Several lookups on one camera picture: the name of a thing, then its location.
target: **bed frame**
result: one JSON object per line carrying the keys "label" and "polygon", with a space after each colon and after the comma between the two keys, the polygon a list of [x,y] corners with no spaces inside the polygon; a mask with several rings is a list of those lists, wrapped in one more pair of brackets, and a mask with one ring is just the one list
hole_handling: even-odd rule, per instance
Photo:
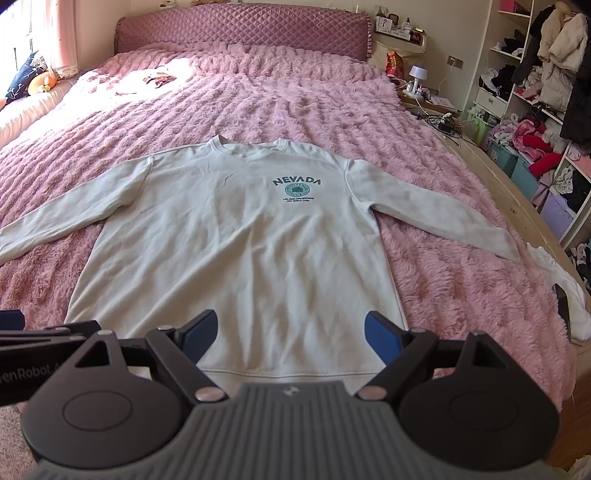
{"label": "bed frame", "polygon": [[202,41],[288,46],[366,60],[371,56],[371,21],[365,14],[303,5],[171,8],[119,20],[115,53],[151,43]]}

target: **power outlet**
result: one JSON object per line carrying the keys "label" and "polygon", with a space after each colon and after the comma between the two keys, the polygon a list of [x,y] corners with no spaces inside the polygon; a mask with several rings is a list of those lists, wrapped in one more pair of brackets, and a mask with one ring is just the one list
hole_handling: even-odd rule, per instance
{"label": "power outlet", "polygon": [[459,68],[460,70],[462,70],[462,68],[464,68],[464,61],[457,59],[455,57],[448,57],[447,58],[447,64],[448,65],[453,65],[454,67]]}

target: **stuffed toy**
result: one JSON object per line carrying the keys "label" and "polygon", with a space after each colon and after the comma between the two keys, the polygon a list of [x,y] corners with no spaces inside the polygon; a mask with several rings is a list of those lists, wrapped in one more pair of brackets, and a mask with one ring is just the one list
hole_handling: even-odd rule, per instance
{"label": "stuffed toy", "polygon": [[27,87],[27,92],[29,95],[49,92],[49,90],[56,86],[56,83],[57,77],[55,75],[51,72],[44,72],[31,80],[31,83],[29,83],[29,86]]}
{"label": "stuffed toy", "polygon": [[196,7],[198,5],[207,5],[207,4],[227,4],[228,0],[193,0],[191,2],[191,7]]}

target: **window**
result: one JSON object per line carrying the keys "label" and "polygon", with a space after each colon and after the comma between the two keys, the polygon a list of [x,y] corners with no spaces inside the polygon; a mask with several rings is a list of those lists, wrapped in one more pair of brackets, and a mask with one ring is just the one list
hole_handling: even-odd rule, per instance
{"label": "window", "polygon": [[0,96],[34,51],[34,1],[17,0],[0,15]]}

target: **red clothing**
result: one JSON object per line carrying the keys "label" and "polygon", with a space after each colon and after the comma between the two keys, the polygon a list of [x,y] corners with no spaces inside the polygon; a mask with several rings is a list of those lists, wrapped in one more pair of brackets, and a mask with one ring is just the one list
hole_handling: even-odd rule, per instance
{"label": "red clothing", "polygon": [[533,165],[530,165],[530,173],[537,179],[539,179],[544,173],[553,168],[556,168],[562,160],[562,154],[560,153],[549,153],[544,158],[539,159]]}
{"label": "red clothing", "polygon": [[552,153],[553,150],[552,145],[546,143],[541,137],[538,137],[537,135],[524,135],[523,145],[525,147],[538,148],[539,150],[543,150],[547,153]]}

